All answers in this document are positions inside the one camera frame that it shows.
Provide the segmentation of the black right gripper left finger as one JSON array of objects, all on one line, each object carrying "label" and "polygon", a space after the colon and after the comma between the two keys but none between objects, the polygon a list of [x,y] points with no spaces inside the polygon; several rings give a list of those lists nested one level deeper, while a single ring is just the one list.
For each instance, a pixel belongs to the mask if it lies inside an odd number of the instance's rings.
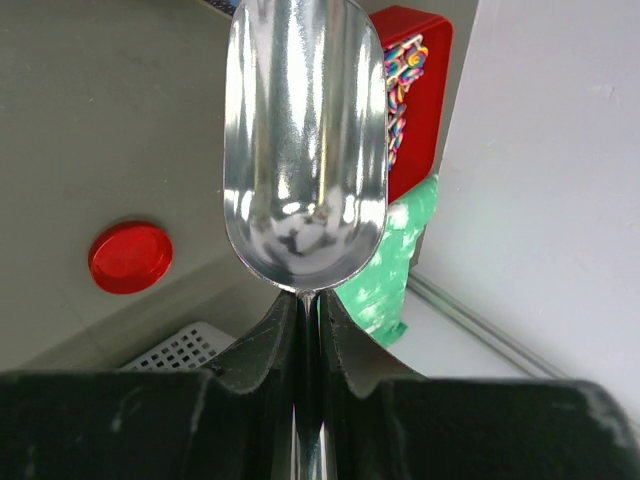
[{"label": "black right gripper left finger", "polygon": [[296,301],[206,366],[1,378],[5,479],[287,479]]}]

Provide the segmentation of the metal scoop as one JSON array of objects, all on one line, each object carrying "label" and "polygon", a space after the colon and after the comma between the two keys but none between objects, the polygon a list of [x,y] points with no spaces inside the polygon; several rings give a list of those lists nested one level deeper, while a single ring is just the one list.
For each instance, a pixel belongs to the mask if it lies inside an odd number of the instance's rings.
[{"label": "metal scoop", "polygon": [[238,258],[296,298],[297,479],[331,477],[318,304],[385,229],[383,49],[353,1],[243,1],[229,36],[224,217]]}]

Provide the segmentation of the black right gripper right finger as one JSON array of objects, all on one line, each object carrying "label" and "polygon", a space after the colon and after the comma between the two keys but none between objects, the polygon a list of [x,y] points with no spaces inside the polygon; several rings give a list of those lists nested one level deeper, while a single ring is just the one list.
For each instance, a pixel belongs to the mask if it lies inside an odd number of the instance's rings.
[{"label": "black right gripper right finger", "polygon": [[431,379],[336,294],[320,300],[326,428],[341,479],[635,479],[620,405],[586,381]]}]

